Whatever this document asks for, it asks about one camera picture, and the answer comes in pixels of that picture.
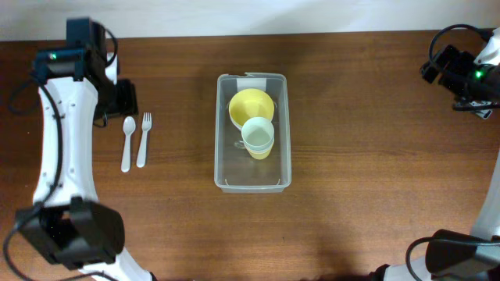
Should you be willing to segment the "long white plastic spoon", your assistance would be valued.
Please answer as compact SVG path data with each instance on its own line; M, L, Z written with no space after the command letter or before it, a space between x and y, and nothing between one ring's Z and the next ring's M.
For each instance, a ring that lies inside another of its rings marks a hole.
M125 136L123 145L123 154L120 169L123 173L128 173L131 166L131 136L136 129L136 123L132 116L128 116L123 121L123 133Z

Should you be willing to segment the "short white plastic spoon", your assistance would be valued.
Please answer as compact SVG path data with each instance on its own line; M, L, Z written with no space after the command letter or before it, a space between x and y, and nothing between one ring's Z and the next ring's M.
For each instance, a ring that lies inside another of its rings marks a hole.
M143 168L146 163L148 132L151 128L152 128L152 114L150 112L145 112L141 124L141 129L142 129L141 143L137 153L136 166L138 168Z

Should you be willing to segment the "white plastic bowl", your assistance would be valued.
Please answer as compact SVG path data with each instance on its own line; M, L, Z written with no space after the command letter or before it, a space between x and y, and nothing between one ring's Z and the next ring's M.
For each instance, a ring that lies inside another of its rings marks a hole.
M230 120L232 122L232 124L238 129L241 131L242 129L242 125L240 125L239 123L237 123L235 120L231 119Z

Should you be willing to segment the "yellow plastic bowl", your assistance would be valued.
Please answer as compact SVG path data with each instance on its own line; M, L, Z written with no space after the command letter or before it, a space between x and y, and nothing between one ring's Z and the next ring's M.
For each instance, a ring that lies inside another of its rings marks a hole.
M275 106L272 98L256 88L241 90L232 97L229 103L230 119L244 126L245 122L253 117L264 117L273 120Z

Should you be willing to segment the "cream plastic cup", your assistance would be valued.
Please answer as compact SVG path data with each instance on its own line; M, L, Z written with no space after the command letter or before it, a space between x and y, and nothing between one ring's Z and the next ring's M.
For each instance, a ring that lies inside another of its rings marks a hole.
M274 126L264 117L253 117L247 120L241 129L244 143L262 146L274 142Z

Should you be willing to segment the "yellow plastic cup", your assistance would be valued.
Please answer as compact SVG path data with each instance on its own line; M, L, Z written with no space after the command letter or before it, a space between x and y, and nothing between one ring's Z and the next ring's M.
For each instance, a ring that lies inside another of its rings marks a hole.
M256 160L263 160L263 159L267 158L271 151L272 151L272 148L268 148L268 149L262 150L262 151L254 151L254 150L251 150L249 148L247 149L247 152L250 154L250 156Z

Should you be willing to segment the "green plastic cup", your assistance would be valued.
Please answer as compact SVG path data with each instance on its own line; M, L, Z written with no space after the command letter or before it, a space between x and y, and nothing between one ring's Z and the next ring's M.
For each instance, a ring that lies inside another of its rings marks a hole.
M272 150L273 145L274 145L273 142L271 142L269 144L262 145L262 146L254 146L254 145L250 145L250 144L244 143L245 149L249 153L252 153L252 154L265 154L265 153L269 153Z

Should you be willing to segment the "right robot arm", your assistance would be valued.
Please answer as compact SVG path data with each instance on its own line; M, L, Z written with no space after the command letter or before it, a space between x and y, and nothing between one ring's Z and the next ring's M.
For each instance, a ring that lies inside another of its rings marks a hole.
M477 34L485 43L478 55L449 44L436 52L434 45L456 25L438 31L430 42L428 60L420 68L429 84L438 82L455 96L453 110L486 120L499 109L499 30L468 24L460 28ZM497 280L499 278L499 170L495 169L487 197L470 233L440 229L413 241L402 265L382 265L370 280Z

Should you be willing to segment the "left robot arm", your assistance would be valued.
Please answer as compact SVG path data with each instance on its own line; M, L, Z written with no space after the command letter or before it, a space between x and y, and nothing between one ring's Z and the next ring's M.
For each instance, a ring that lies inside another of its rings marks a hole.
M41 170L30 208L16 212L19 233L47 263L80 278L152 280L125 247L119 212L98 200L92 131L138 113L134 85L119 78L111 33L84 17L66 22L66 43L37 53L31 80L43 112Z

